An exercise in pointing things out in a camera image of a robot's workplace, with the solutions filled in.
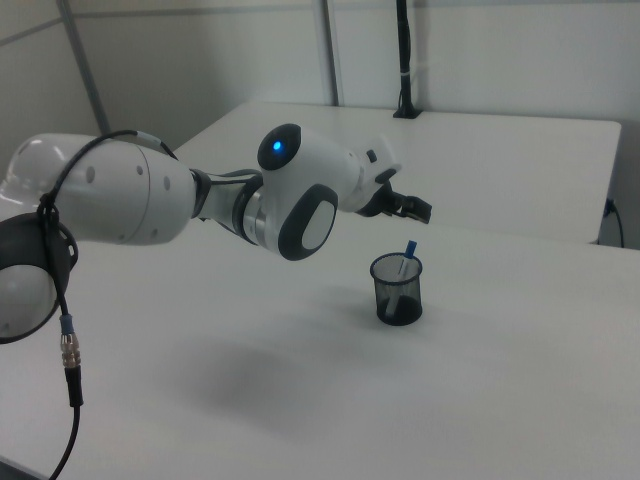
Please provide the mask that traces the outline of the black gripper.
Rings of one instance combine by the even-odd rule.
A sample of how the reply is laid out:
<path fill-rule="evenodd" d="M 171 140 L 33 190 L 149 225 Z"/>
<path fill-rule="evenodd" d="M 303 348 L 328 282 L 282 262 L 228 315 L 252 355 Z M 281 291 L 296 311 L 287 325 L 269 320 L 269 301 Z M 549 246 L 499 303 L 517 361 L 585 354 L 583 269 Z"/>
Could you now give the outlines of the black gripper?
<path fill-rule="evenodd" d="M 375 217 L 379 214 L 409 218 L 421 223 L 429 223 L 432 214 L 432 206 L 415 196 L 404 196 L 393 190 L 389 181 L 384 183 L 368 201 L 357 211 L 357 214 L 365 218 Z"/>

